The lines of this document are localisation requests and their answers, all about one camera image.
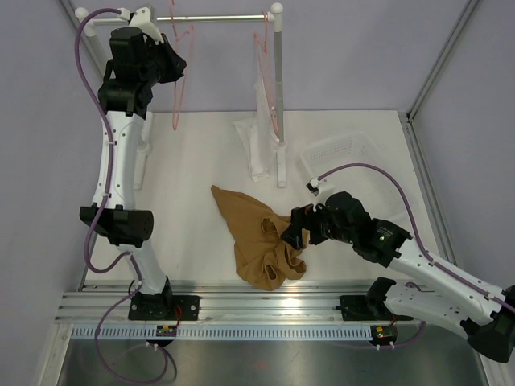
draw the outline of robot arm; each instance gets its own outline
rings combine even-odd
[[[80,219],[91,225],[105,198],[104,184],[110,180],[109,196],[94,230],[121,252],[131,252],[141,271],[142,287],[132,299],[129,319],[155,320],[173,313],[174,307],[170,283],[150,244],[153,214],[136,209],[134,171],[152,87],[177,81],[183,76],[186,62],[152,22],[153,10],[149,6],[132,14],[125,9],[120,11],[120,18],[127,20],[129,26],[111,33],[113,58],[106,65],[98,91],[113,136],[109,140],[104,125],[97,190],[93,205],[80,209]]]
[[[328,239],[351,244],[365,260],[395,269],[435,291],[418,292],[380,277],[366,296],[374,315],[425,320],[466,338],[490,359],[503,363],[509,360],[515,343],[513,287],[503,290],[422,251],[405,229],[372,219],[361,202],[347,192],[331,195],[325,204],[293,209],[290,227],[282,239],[294,248],[302,248],[303,228],[310,232],[310,244]]]

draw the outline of white cloth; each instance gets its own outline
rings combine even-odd
[[[250,177],[255,183],[258,183],[269,177],[268,171],[274,160],[274,150],[278,139],[274,133],[261,75],[254,85],[254,89],[257,101],[256,115],[252,118],[235,121],[233,125],[247,155]]]

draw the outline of plastic laundry basket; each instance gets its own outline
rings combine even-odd
[[[305,148],[301,155],[303,165],[311,177],[347,163],[363,162],[388,171],[402,186],[410,203],[411,193],[406,191],[394,172],[392,162],[364,133],[353,133],[327,138]],[[382,174],[364,167],[340,170],[328,176],[335,191],[347,191],[359,199],[372,217],[395,221],[406,216],[406,208],[395,186]]]

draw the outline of brown cloth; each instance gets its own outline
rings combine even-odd
[[[290,225],[290,217],[276,215],[256,199],[235,191],[211,186],[221,215],[234,237],[236,272],[240,277],[262,290],[276,290],[285,279],[300,279],[306,263],[297,258],[296,251],[281,240]],[[307,232],[303,233],[303,249]]]

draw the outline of gray floor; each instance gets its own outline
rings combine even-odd
[[[414,328],[404,327],[400,341]],[[163,357],[150,348],[122,355],[141,342],[102,340],[106,360],[123,376],[148,380],[160,373]],[[368,343],[347,343],[368,345]],[[178,368],[173,385],[486,385],[478,358],[464,340],[438,327],[395,351],[376,352],[331,342],[173,342],[168,348]],[[173,369],[158,384],[171,384]],[[92,340],[73,340],[60,385],[119,385],[102,367]]]

